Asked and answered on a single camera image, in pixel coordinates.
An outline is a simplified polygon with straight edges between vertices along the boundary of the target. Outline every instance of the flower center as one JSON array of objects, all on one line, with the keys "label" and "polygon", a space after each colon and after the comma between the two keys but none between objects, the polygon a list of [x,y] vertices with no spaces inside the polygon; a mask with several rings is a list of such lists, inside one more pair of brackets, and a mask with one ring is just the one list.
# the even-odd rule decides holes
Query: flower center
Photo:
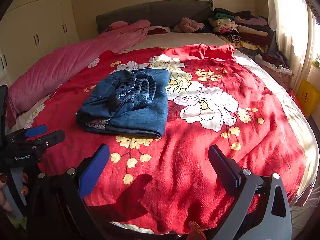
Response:
[{"label": "flower center", "polygon": [[208,103],[203,100],[199,101],[199,105],[202,110],[211,110],[210,107],[208,106]]},{"label": "flower center", "polygon": [[176,85],[178,82],[174,79],[169,79],[168,85]]}]

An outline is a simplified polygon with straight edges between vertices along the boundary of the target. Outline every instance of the cabinet handle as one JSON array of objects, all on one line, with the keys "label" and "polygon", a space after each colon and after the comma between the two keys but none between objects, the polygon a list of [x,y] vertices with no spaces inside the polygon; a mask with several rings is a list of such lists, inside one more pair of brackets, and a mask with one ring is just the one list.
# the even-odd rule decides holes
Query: cabinet handle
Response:
[{"label": "cabinet handle", "polygon": [[0,59],[1,59],[2,67],[3,67],[3,69],[4,69],[4,64],[3,64],[3,61],[2,61],[2,57],[0,57]]},{"label": "cabinet handle", "polygon": [[5,54],[3,54],[3,58],[4,58],[4,62],[5,62],[5,65],[7,66],[7,60],[5,59]]}]

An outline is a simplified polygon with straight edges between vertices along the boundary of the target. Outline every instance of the wardrobe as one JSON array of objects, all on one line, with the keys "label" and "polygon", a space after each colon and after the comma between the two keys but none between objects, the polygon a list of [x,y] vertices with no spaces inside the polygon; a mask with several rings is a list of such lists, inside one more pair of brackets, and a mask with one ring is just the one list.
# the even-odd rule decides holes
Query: wardrobe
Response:
[{"label": "wardrobe", "polygon": [[44,55],[78,41],[71,0],[14,0],[0,21],[0,49],[12,83]]}]

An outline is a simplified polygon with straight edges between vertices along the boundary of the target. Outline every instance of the blue denim jeans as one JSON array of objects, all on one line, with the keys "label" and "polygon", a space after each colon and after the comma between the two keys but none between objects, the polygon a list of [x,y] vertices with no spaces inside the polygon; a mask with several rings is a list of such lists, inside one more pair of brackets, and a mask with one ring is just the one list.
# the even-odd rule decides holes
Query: blue denim jeans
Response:
[{"label": "blue denim jeans", "polygon": [[76,113],[88,132],[160,138],[168,114],[164,69],[120,70],[101,80]]}]

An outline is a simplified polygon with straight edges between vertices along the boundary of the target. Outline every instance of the white curtain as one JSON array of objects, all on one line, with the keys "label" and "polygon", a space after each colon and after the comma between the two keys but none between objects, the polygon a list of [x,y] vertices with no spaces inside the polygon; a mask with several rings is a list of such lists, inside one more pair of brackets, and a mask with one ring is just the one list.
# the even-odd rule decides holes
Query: white curtain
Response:
[{"label": "white curtain", "polygon": [[289,59],[293,73],[291,88],[297,92],[307,79],[313,60],[316,19],[304,0],[268,0],[269,26]]}]

